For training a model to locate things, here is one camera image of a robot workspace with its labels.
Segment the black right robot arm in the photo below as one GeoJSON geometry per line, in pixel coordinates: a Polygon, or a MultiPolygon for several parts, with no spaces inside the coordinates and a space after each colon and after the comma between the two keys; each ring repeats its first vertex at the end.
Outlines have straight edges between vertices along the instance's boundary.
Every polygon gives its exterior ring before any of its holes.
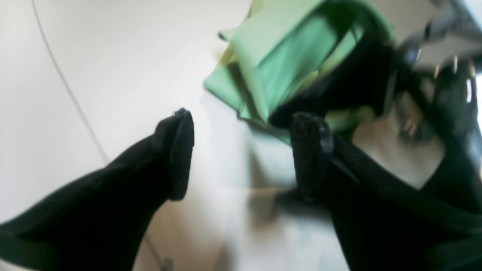
{"type": "Polygon", "coordinates": [[[407,90],[423,114],[423,131],[444,146],[441,163],[422,192],[481,213],[481,48],[454,54],[437,67],[401,67],[397,89],[407,90]]]}

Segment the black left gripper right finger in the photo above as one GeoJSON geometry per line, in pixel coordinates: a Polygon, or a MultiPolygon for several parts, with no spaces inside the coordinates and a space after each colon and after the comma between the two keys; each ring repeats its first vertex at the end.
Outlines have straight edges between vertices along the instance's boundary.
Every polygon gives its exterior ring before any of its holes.
{"type": "Polygon", "coordinates": [[[417,190],[319,116],[295,113],[290,137],[298,192],[328,208],[352,271],[481,270],[481,180],[457,147],[417,190]]]}

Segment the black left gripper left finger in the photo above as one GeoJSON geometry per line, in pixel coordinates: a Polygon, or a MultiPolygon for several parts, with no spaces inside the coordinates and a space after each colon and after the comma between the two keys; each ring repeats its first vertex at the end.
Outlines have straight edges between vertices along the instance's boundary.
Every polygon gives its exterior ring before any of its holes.
{"type": "Polygon", "coordinates": [[[104,168],[1,224],[1,259],[37,271],[130,271],[166,201],[188,189],[194,141],[181,108],[104,168]]]}

